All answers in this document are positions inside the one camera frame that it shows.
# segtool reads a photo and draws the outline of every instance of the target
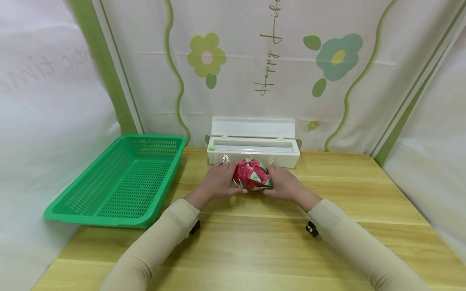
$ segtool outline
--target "green stripe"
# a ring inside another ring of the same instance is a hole
[[[69,0],[115,108],[123,134],[137,133],[115,65],[91,0]]]
[[[435,71],[435,68],[439,64],[440,60],[441,60],[441,57],[437,61],[437,63],[435,64],[432,71],[427,76],[424,83],[422,83],[421,88],[419,88],[416,95],[414,95],[414,98],[411,100],[408,107],[406,108],[406,110],[401,115],[400,120],[397,122],[397,124],[395,125],[393,130],[390,132],[390,135],[388,136],[387,141],[384,143],[384,145],[380,149],[379,153],[374,158],[374,160],[380,165],[380,167],[382,167],[384,165],[385,161],[387,160],[387,157],[390,154],[391,149],[395,145],[395,142],[398,140],[398,138],[399,138],[399,136],[401,134],[401,131],[403,130],[403,127],[405,126],[406,122],[408,121],[409,115],[411,114],[412,110],[414,109],[414,106],[416,105],[416,102],[418,101],[419,97],[421,96],[422,92],[424,91],[427,83],[429,82],[430,78],[432,77],[432,75],[433,75],[433,73]]]
[[[447,38],[448,34],[450,33],[450,31],[452,30],[453,26],[456,24],[458,18],[460,17],[460,15],[463,13],[464,9],[466,7],[466,1],[463,2],[463,5],[461,5],[461,7],[459,8],[458,12],[456,13],[453,21],[450,23],[450,25],[448,26],[447,30],[445,31],[444,35],[442,36],[442,39],[440,40],[439,44],[435,47],[435,50],[433,51],[432,55],[430,56],[429,60],[427,61],[426,65],[423,67],[421,73],[419,74],[419,76],[417,77],[416,81],[414,82],[413,86],[411,87],[411,89],[409,90],[408,94],[406,95],[406,97],[404,98],[403,102],[401,103],[400,107],[398,108],[398,110],[396,111],[395,115],[392,117],[390,123],[388,124],[387,128],[385,129],[384,133],[382,134],[382,137],[380,138],[380,140],[378,141],[378,143],[376,144],[376,146],[374,147],[373,151],[371,152],[371,156],[374,155],[374,152],[375,150],[377,149],[377,147],[379,146],[380,142],[383,140],[383,137],[385,136],[385,134],[387,133],[387,131],[389,130],[390,126],[392,125],[392,123],[395,121],[395,118],[396,116],[399,114],[399,112],[401,111],[401,108],[404,106],[404,104],[406,103],[406,101],[408,100],[409,96],[411,95],[411,93],[413,92],[415,86],[417,85],[417,83],[421,80],[421,77],[422,75],[425,73],[425,71],[427,70],[427,67],[430,65],[430,63],[432,62],[433,58],[435,57],[435,55],[438,53],[438,51],[440,50],[440,47],[442,46],[442,44],[445,42],[445,39]],[[422,91],[424,90],[424,87],[426,85],[426,81],[429,80],[429,78],[431,77],[432,73],[433,73],[434,69],[429,73],[429,75],[427,76],[427,79],[423,82],[421,88],[419,88],[419,90],[417,91],[416,95],[414,96],[413,100],[411,101],[410,105],[408,107],[411,107],[411,110],[407,112],[408,108],[405,110],[405,112],[403,112],[403,115],[402,117],[400,118],[400,120],[398,121],[398,123],[395,125],[394,129],[392,130],[392,132],[390,133],[390,135],[388,136],[387,140],[385,141],[385,143],[383,144],[383,146],[381,147],[380,151],[377,153],[376,157],[375,157],[375,160],[376,162],[382,167],[388,157],[388,155],[390,154],[391,152],[391,149],[393,148],[393,145],[395,144],[395,142],[397,141],[398,137],[400,136],[401,134],[401,130],[403,129],[403,126],[406,124],[406,121],[409,117],[409,114],[411,114],[411,111],[412,111],[412,108],[414,108],[414,105],[416,104],[419,96],[421,95]]]
[[[173,58],[171,57],[170,43],[169,43],[170,32],[171,32],[171,28],[173,27],[173,7],[171,6],[170,0],[165,0],[165,4],[167,5],[167,12],[168,12],[167,25],[165,27],[165,35],[164,35],[165,54],[167,56],[167,61],[168,61],[168,64],[170,65],[171,70],[173,71],[173,73],[176,75],[176,78],[178,79],[179,92],[178,92],[178,96],[175,102],[175,110],[176,110],[178,122],[181,125],[181,127],[184,129],[184,131],[186,132],[186,144],[189,144],[189,141],[191,140],[191,132],[189,131],[188,127],[183,122],[183,119],[181,119],[181,111],[180,111],[181,97],[183,97],[183,94],[185,92],[185,84],[180,74],[178,73],[178,70],[176,69],[175,64],[173,63]]]
[[[113,36],[112,28],[110,27],[110,23],[109,23],[109,19],[107,17],[107,13],[105,12],[105,8],[103,6],[102,0],[99,0],[99,2],[100,2],[100,7],[102,8],[102,11],[103,11],[103,15],[105,17],[105,21],[107,22],[107,26],[109,28],[110,35],[112,37],[113,46],[115,47],[116,55],[118,56],[118,61],[120,62],[120,67],[121,67],[121,69],[123,71],[123,76],[124,76],[124,80],[126,82],[126,86],[128,87],[128,90],[129,90],[130,96],[131,96],[131,100],[133,101],[133,105],[134,105],[134,109],[136,111],[137,119],[139,120],[139,125],[141,126],[141,130],[142,130],[143,134],[145,134],[143,123],[141,121],[141,117],[139,116],[139,110],[137,109],[136,101],[134,101],[133,91],[131,90],[130,82],[128,81],[128,76],[126,75],[126,71],[124,70],[123,61],[121,60],[120,51],[118,50],[117,42],[115,41],[115,37]]]
[[[338,125],[338,128],[335,130],[335,132],[332,133],[332,135],[330,135],[329,138],[326,140],[325,146],[324,146],[325,151],[329,151],[330,142],[343,129],[343,127],[346,124],[346,121],[348,120],[348,116],[350,115],[349,99],[350,99],[351,92],[353,91],[353,88],[367,75],[367,73],[370,71],[370,69],[374,65],[374,61],[376,60],[376,58],[378,56],[378,52],[380,50],[380,44],[381,44],[381,38],[382,38],[382,28],[384,26],[385,17],[386,17],[387,13],[390,11],[390,9],[393,7],[393,5],[395,5],[395,3],[397,1],[398,0],[392,0],[390,2],[390,4],[385,8],[384,13],[382,13],[382,16],[380,17],[380,20],[379,20],[379,22],[377,24],[376,42],[375,42],[374,48],[372,50],[372,55],[370,56],[369,61],[368,61],[367,65],[366,65],[366,67],[364,68],[364,71],[359,75],[359,77],[356,79],[356,81],[354,81],[354,83],[351,85],[351,87],[346,92],[345,99],[344,99],[345,110],[344,110],[344,113],[343,113],[342,121]]]

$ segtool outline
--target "black strap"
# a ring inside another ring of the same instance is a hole
[[[193,235],[200,228],[201,228],[201,221],[198,220],[189,233]]]
[[[317,228],[315,227],[315,224],[312,223],[312,221],[309,220],[308,225],[306,225],[306,230],[308,233],[310,233],[313,237],[317,237],[319,235],[319,232],[317,231]]]

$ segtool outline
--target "sleeve cuff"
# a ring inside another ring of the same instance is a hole
[[[346,216],[340,207],[326,199],[320,201],[308,214],[319,232],[331,230]]]
[[[198,221],[200,211],[185,199],[178,199],[162,214],[172,220],[183,232],[189,233]]]

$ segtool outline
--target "plastic wrap dispenser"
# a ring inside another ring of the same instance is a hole
[[[294,168],[301,155],[295,138],[294,119],[213,117],[207,147],[209,163],[253,158]]]

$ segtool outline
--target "white curtain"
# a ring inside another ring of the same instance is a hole
[[[214,115],[293,118],[303,150],[373,156],[464,18],[457,0],[94,3],[145,132],[205,146]]]
[[[384,170],[466,264],[466,30],[413,110]]]
[[[119,135],[63,0],[0,4],[0,289],[30,290],[76,226],[45,208]]]

